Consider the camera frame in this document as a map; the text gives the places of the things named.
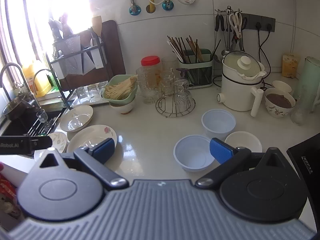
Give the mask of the black wall power strip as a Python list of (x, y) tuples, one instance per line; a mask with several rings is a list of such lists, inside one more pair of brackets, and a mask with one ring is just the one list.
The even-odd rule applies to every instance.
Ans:
[(246, 13), (241, 13), (242, 14), (242, 19), (247, 19), (246, 20), (246, 26), (245, 29), (250, 29), (250, 30), (257, 30), (256, 25), (257, 23), (260, 23), (261, 31), (270, 31), (274, 32), (276, 28), (276, 19), (267, 17), (267, 16), (260, 16), (260, 15), (253, 15), (253, 14), (246, 14)]

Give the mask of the white electric pot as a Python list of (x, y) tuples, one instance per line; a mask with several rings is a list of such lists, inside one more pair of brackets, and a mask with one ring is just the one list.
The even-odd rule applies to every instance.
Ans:
[(263, 98), (261, 89), (265, 67), (252, 55), (244, 51), (232, 51), (222, 59), (221, 92), (217, 101), (226, 107), (249, 111), (257, 116)]

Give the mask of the clear glass vase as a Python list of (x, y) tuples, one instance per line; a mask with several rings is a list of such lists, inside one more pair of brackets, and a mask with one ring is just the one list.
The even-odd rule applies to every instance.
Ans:
[(305, 123), (310, 112), (310, 105), (312, 104), (311, 99), (310, 94), (303, 87), (296, 102), (296, 106), (290, 115), (290, 119), (295, 125), (302, 126)]

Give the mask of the red lid plastic jar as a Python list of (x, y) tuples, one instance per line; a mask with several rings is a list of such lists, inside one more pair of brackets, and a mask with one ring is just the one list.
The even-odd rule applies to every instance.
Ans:
[(155, 88), (161, 80), (162, 64), (158, 56), (146, 56), (141, 59), (143, 72), (146, 74), (146, 83), (148, 87)]

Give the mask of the white ceramic bowl under green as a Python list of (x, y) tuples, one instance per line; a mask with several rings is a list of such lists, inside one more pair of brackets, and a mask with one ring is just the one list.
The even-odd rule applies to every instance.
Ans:
[(135, 106), (135, 102), (136, 102), (136, 98), (134, 98), (130, 103), (126, 105), (117, 105), (114, 103), (110, 103), (110, 106), (117, 113), (125, 115), (125, 114), (129, 114), (133, 110)]

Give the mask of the white plastic bowl far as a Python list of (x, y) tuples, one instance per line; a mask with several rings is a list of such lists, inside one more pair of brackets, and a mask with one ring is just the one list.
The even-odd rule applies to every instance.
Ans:
[(223, 109), (206, 111), (201, 118), (204, 133), (209, 138), (218, 138), (224, 141), (236, 127), (235, 117)]

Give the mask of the leaf pattern plate at sink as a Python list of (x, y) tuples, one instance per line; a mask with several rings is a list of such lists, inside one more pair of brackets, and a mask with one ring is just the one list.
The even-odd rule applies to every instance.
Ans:
[(61, 117), (60, 128), (65, 132), (78, 132), (89, 124), (93, 113), (89, 105), (75, 107)]

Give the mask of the dark wooden cutting board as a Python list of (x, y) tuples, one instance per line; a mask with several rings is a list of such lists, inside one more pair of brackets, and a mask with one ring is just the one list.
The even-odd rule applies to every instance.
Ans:
[(67, 91), (93, 83), (109, 81), (115, 75), (126, 73), (118, 28), (114, 20), (102, 23), (101, 39), (104, 43), (103, 48), (107, 58), (106, 67), (93, 69), (85, 75), (67, 75), (66, 78), (60, 80), (62, 90)]

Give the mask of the chrome kitchen faucet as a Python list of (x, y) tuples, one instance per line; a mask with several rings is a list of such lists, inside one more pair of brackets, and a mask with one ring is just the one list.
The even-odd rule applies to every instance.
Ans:
[[(19, 80), (16, 80), (14, 83), (13, 83), (13, 94), (15, 97), (21, 95), (21, 94), (25, 94), (27, 97), (29, 97), (31, 100), (34, 100), (34, 103), (33, 105), (35, 107), (37, 107), (37, 104), (38, 104), (38, 101), (37, 99), (38, 98), (41, 98), (41, 97), (36, 97), (36, 95), (31, 91), (31, 89), (29, 88), (28, 86), (28, 83), (27, 83), (27, 80), (23, 74), (23, 70), (22, 70), (22, 66), (19, 65), (19, 64), (16, 64), (16, 63), (13, 63), (13, 62), (9, 62), (7, 63), (4, 68), (1, 70), (1, 77), (4, 76), (5, 74), (5, 71), (6, 70), (11, 70), (11, 68), (13, 68), (14, 70), (18, 70), (18, 74), (20, 74), (20, 79)], [(47, 71), (48, 69), (45, 68), (45, 69), (42, 69), (42, 70), (39, 70), (35, 76), (37, 74), (39, 74), (39, 72), (41, 71)]]

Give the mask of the white plastic bowl near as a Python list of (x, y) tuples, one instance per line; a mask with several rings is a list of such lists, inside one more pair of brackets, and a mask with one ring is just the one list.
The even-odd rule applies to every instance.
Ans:
[(210, 153), (210, 140), (202, 135), (188, 135), (180, 139), (173, 151), (176, 162), (188, 172), (200, 172), (215, 160)]

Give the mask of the floral bowl with brown food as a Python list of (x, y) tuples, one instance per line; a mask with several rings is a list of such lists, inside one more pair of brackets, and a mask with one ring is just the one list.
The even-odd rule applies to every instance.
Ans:
[(266, 110), (274, 118), (287, 116), (296, 105), (295, 99), (289, 93), (277, 88), (265, 90), (264, 99)]

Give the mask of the yellow snack bag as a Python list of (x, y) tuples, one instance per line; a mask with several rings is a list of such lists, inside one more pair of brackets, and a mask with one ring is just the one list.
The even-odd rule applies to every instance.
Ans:
[(300, 56), (298, 54), (284, 53), (282, 56), (282, 72), (283, 77), (295, 78)]

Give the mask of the yellow detergent bottle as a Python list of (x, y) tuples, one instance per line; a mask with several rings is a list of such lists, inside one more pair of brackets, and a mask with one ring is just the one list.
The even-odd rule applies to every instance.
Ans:
[(22, 67), (28, 86), (36, 97), (45, 96), (52, 88), (46, 74), (47, 71), (41, 71), (35, 76), (39, 70), (45, 68), (45, 65), (39, 60), (33, 61), (29, 66)]

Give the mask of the dark metal pot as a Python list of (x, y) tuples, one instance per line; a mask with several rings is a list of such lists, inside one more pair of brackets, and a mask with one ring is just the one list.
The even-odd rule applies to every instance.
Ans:
[(25, 94), (21, 94), (11, 100), (3, 109), (2, 115), (8, 120), (18, 119), (28, 108), (33, 106), (34, 100), (31, 100)]

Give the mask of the small white bowl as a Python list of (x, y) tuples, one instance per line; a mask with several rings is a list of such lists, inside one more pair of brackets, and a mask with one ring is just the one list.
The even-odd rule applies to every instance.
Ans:
[(280, 80), (274, 80), (272, 81), (272, 87), (282, 90), (284, 92), (287, 93), (291, 93), (292, 92), (292, 88), (290, 85), (288, 85), (287, 83), (280, 81)]

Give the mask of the white plastic bowl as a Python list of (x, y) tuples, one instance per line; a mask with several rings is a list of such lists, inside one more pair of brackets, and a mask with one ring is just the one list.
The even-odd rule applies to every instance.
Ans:
[(209, 138), (218, 138), (224, 141), (236, 127), (235, 117), (223, 109), (206, 111), (201, 118), (204, 133)]
[(188, 172), (200, 172), (215, 160), (210, 153), (210, 140), (202, 135), (188, 135), (180, 139), (173, 151), (176, 162)]

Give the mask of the black induction cooker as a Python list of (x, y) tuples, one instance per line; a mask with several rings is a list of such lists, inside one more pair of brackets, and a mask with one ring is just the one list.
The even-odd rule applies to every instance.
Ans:
[(310, 204), (319, 209), (319, 133), (287, 150), (296, 171), (306, 185)]

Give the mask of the rose pattern white plate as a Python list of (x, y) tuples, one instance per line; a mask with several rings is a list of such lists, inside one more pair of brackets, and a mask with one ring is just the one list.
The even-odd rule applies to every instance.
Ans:
[(115, 130), (106, 125), (93, 125), (84, 128), (71, 139), (67, 152), (73, 152), (79, 147), (93, 148), (105, 139), (112, 138), (117, 145), (117, 134)]

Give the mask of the white kitchen scissors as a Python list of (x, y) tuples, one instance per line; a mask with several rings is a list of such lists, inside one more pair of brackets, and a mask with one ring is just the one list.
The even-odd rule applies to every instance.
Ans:
[(242, 33), (241, 33), (242, 15), (241, 15), (241, 12), (236, 11), (234, 13), (231, 13), (228, 16), (228, 20), (229, 20), (229, 24), (230, 24), (231, 28), (234, 30), (237, 38), (241, 39), (242, 38)]

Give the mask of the black dish rack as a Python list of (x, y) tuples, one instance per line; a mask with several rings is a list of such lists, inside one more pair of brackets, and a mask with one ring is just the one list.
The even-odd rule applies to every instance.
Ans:
[(107, 81), (112, 75), (103, 39), (89, 28), (53, 43), (53, 55), (46, 55), (48, 67), (57, 84), (64, 105), (79, 87)]

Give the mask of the green bowl with noodles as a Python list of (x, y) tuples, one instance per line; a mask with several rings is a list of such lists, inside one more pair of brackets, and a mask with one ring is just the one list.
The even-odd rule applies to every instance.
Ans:
[(127, 105), (136, 96), (137, 80), (137, 75), (116, 75), (104, 86), (102, 97), (109, 103)]

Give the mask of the leaf pattern white plate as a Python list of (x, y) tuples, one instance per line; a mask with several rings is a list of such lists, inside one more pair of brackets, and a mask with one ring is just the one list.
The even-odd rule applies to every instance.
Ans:
[(48, 135), (52, 140), (52, 147), (56, 148), (60, 153), (65, 152), (68, 145), (68, 138), (65, 133), (53, 132)]

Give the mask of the green chopstick holder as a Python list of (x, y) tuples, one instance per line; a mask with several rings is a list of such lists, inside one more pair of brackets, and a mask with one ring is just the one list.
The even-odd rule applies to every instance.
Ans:
[(211, 51), (201, 49), (203, 61), (196, 58), (192, 50), (184, 51), (190, 62), (178, 61), (177, 71), (180, 77), (189, 81), (191, 88), (206, 88), (213, 84), (213, 59)]

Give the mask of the pale green kettle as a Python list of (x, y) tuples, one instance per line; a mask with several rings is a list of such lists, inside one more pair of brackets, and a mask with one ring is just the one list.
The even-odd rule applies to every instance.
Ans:
[(319, 60), (311, 56), (305, 58), (302, 74), (295, 87), (293, 97), (296, 101), (303, 91), (311, 96), (310, 112), (312, 113), (315, 111), (316, 106), (319, 105)]

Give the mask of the small stemmed glass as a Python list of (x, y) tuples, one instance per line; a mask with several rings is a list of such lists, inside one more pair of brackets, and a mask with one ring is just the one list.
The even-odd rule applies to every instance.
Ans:
[(41, 124), (43, 124), (45, 127), (49, 126), (49, 118), (44, 109), (38, 110), (36, 116)]

